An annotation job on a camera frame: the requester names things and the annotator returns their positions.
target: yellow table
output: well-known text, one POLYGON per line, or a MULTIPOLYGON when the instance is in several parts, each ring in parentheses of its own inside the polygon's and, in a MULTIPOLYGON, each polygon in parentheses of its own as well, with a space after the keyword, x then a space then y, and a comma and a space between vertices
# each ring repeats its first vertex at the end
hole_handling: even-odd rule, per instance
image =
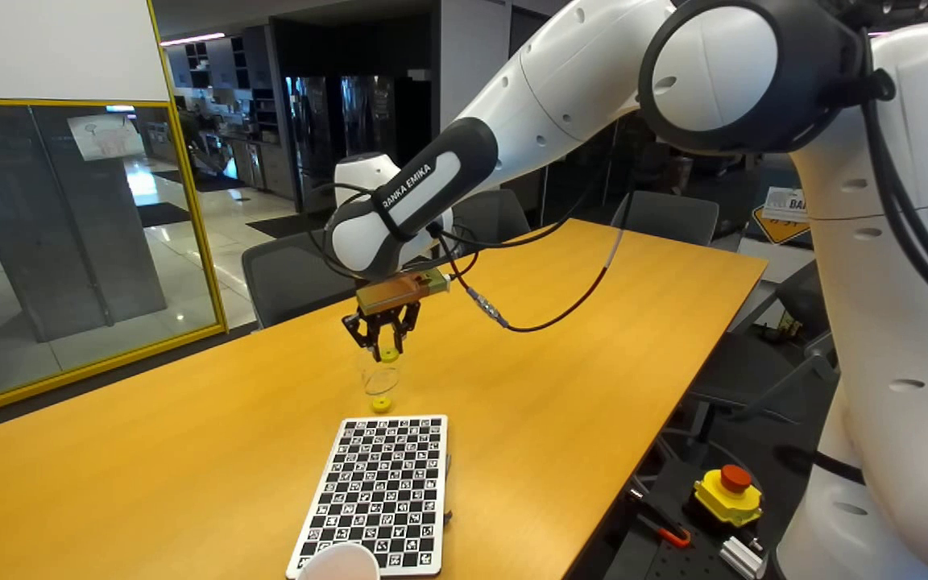
MULTIPOLYGON (((516 321, 568 307, 612 231, 488 251, 516 321)), ((398 413, 449 413, 445 574, 560 578, 763 264, 625 234, 556 328, 507 335, 456 287, 423 307, 398 413)), ((0 578, 283 578, 333 435, 366 413, 352 302, 0 425, 0 578)))

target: gray floor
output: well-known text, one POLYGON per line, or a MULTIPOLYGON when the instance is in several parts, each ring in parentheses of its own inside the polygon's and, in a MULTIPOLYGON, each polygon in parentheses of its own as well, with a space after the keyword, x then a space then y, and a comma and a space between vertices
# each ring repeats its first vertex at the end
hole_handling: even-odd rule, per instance
MULTIPOLYGON (((130 187, 134 204, 174 204, 187 209, 185 189, 174 180, 156 179, 147 164, 130 164, 130 187)), ((251 327, 255 314, 241 282, 241 251, 266 242, 249 222, 271 216, 294 216, 294 204, 257 189, 200 193, 212 275, 224 293, 230 328, 251 327)), ((15 293, 0 268, 0 393, 67 368, 104 361, 217 320, 200 248, 191 222, 145 229, 156 271, 162 277, 169 309, 134 316, 106 328, 38 342, 15 302, 15 293)))

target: black and white checkerboard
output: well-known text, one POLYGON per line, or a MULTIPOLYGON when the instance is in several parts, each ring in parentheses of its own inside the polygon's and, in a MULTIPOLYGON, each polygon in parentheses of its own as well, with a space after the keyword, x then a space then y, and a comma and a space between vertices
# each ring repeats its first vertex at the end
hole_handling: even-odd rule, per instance
POLYGON ((286 578, 321 547, 364 545, 382 578, 436 578, 445 523, 445 417, 346 420, 286 578))

